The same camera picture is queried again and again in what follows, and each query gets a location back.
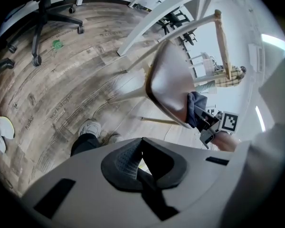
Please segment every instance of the wooden chair leg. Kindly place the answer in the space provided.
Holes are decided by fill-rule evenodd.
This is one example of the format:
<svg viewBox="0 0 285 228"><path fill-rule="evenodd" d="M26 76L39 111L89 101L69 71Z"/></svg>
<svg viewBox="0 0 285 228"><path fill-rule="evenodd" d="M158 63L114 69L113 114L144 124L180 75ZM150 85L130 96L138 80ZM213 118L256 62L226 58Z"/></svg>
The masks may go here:
<svg viewBox="0 0 285 228"><path fill-rule="evenodd" d="M126 101L126 100L129 100L131 98L137 98L137 97L147 97L145 86L143 86L139 89L133 90L133 91L126 93L124 95L114 97L114 98L108 100L108 102L109 102L109 104L112 104L112 103L116 103L116 102L120 102L120 101Z"/></svg>
<svg viewBox="0 0 285 228"><path fill-rule="evenodd" d="M163 124L173 124L173 125L178 125L179 124L175 121L169 121L169 120L161 120L161 119L154 119L154 118L148 118L148 117L142 117L142 121L149 121L149 122L155 122L155 123L163 123Z"/></svg>

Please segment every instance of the shoe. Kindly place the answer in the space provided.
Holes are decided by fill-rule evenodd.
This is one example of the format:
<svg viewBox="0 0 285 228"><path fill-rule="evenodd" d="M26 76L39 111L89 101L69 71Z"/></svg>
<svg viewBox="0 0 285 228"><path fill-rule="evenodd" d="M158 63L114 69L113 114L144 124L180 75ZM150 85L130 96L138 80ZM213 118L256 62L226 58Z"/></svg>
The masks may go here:
<svg viewBox="0 0 285 228"><path fill-rule="evenodd" d="M2 152L2 153L5 153L5 151L6 151L6 145L5 145L5 142L4 142L4 140L3 140L3 138L0 136L0 151Z"/></svg>
<svg viewBox="0 0 285 228"><path fill-rule="evenodd" d="M7 139L13 139L15 137L13 124L5 116L0 116L0 134Z"/></svg>
<svg viewBox="0 0 285 228"><path fill-rule="evenodd" d="M93 122L92 120L87 120L85 123L81 125L78 131L78 137L85 134L85 133L91 133L96 136L96 138L99 137L101 132L101 125L98 122Z"/></svg>
<svg viewBox="0 0 285 228"><path fill-rule="evenodd" d="M123 137L119 134L115 134L110 137L108 144L117 143L121 141L124 141Z"/></svg>

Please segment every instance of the office chair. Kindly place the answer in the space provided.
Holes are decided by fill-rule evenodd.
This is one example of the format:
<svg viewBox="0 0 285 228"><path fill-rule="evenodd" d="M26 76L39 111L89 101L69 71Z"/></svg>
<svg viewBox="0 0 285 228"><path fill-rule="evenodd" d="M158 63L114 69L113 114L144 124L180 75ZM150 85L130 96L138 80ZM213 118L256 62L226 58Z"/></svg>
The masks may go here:
<svg viewBox="0 0 285 228"><path fill-rule="evenodd" d="M14 65L15 65L15 61L9 59L8 57L0 60L0 69L3 69L3 70L6 68L13 69Z"/></svg>
<svg viewBox="0 0 285 228"><path fill-rule="evenodd" d="M188 19L188 17L182 13L182 11L180 11L178 14L174 14L174 12L176 12L177 10L179 10L180 8L176 8L175 10L171 11L170 13L168 13L165 17L162 18L163 21L166 21L167 23L164 23L162 21L158 21L157 24L161 25L161 27L163 28L165 35L167 35L168 33L170 33L168 26L170 25L170 27L172 29L174 29L174 26L181 27L183 25L183 23L185 22L190 22L190 20ZM185 17L185 19L179 19L179 16L183 16ZM194 46L193 40L197 41L195 38L195 34L193 33L194 30L192 31L188 31L187 33L184 33L184 39L182 39L181 37L179 37L181 44L185 41L185 42L189 42L191 45Z"/></svg>
<svg viewBox="0 0 285 228"><path fill-rule="evenodd" d="M51 5L51 0L37 0L37 1L40 1L38 5L39 9L38 11L34 12L35 13L34 18L31 21L29 21L24 27L22 27L21 30L7 44L9 51L11 53L15 53L17 50L17 46L15 45L15 42L17 41L17 39L20 36L22 36L26 31L28 31L31 27L36 25L35 34L33 38L33 46L32 46L32 55L33 55L32 63L36 67L41 65L41 62L42 62L41 56L37 54L40 34L41 34L43 26L49 20L78 24L79 25L77 28L78 34L82 34L85 31L83 27L83 22L81 20L71 18L69 16L65 16L62 14L47 11L47 9ZM73 5L69 8L69 12L70 13L75 12L75 8L73 7Z"/></svg>

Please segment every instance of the chair base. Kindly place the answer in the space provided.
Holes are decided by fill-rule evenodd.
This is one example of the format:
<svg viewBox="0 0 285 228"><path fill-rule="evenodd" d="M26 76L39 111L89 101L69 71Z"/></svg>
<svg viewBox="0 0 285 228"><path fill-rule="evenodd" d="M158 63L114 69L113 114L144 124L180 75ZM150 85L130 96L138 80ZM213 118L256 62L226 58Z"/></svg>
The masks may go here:
<svg viewBox="0 0 285 228"><path fill-rule="evenodd" d="M41 65L41 58L37 54L37 50L38 50L38 44L42 28L45 24L47 24L48 21L59 21L59 22L77 24L78 34L84 33L83 22L81 20L58 13L48 12L47 7L49 6L50 6L50 0L40 0L38 12L35 12L34 18L31 21L29 21L24 27L22 27L21 30L7 44L9 51L11 53L15 53L17 50L16 41L19 39L19 37L22 36L24 33L26 33L33 26L36 26L33 38L33 45L32 45L32 55L33 55L32 62L33 65L36 67ZM70 13L75 12L73 5L71 5L69 12Z"/></svg>

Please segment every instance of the chair caster wheel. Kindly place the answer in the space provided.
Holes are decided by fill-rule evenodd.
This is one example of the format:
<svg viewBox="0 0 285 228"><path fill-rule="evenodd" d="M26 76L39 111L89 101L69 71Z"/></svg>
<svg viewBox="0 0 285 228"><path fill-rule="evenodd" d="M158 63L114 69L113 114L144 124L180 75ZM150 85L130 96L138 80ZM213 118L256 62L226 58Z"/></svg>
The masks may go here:
<svg viewBox="0 0 285 228"><path fill-rule="evenodd" d="M74 7L70 7L70 8L68 9L68 12L69 12L69 13L75 13L75 11L76 11L76 10L75 10Z"/></svg>
<svg viewBox="0 0 285 228"><path fill-rule="evenodd" d="M37 57L33 57L32 63L35 67L38 67L41 65L41 56L37 55Z"/></svg>
<svg viewBox="0 0 285 228"><path fill-rule="evenodd" d="M16 47L16 46L13 46L13 45L10 45L10 46L9 46L9 51L10 51L11 53L15 53L16 50L17 50L17 47Z"/></svg>
<svg viewBox="0 0 285 228"><path fill-rule="evenodd" d="M85 31L85 28L83 25L79 25L78 28L77 28L77 33L78 34L83 34Z"/></svg>
<svg viewBox="0 0 285 228"><path fill-rule="evenodd" d="M14 65L15 65L15 61L14 60L10 60L10 62L6 64L6 67L8 69L13 69Z"/></svg>

